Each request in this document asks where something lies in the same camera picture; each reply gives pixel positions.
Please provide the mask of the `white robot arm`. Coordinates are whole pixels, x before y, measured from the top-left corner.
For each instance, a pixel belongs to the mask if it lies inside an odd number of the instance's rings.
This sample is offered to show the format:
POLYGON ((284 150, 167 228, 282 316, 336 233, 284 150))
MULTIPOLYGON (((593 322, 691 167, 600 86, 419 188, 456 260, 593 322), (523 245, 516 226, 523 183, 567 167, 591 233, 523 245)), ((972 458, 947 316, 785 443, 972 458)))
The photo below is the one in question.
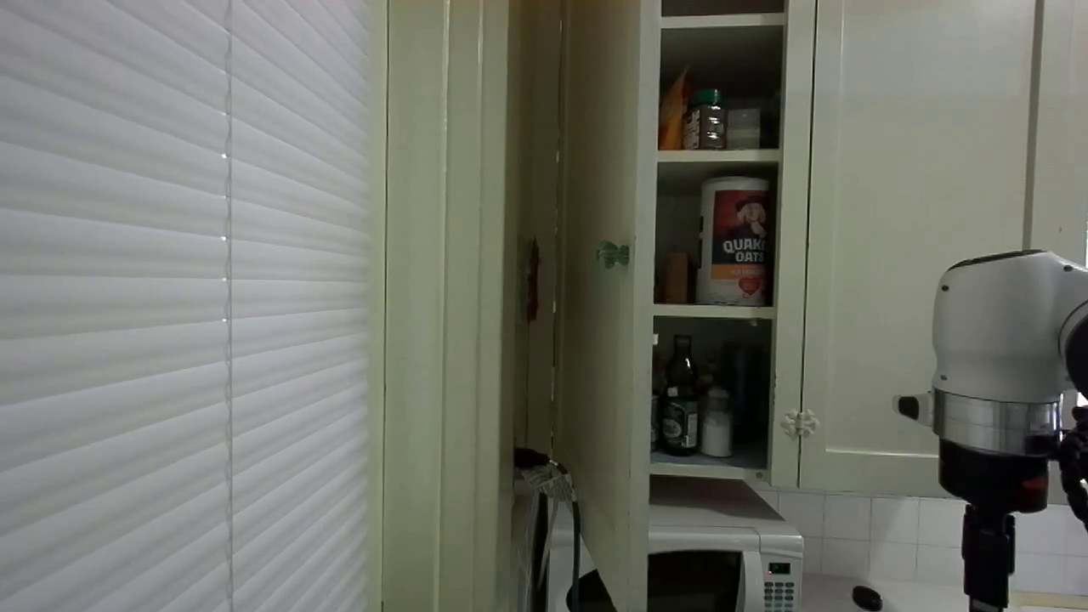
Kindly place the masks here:
POLYGON ((964 505, 969 612, 1007 612, 1017 514, 1048 508, 1051 473, 1088 524, 1088 268, 1042 248, 956 263, 933 289, 933 377, 896 411, 938 439, 938 488, 964 505))

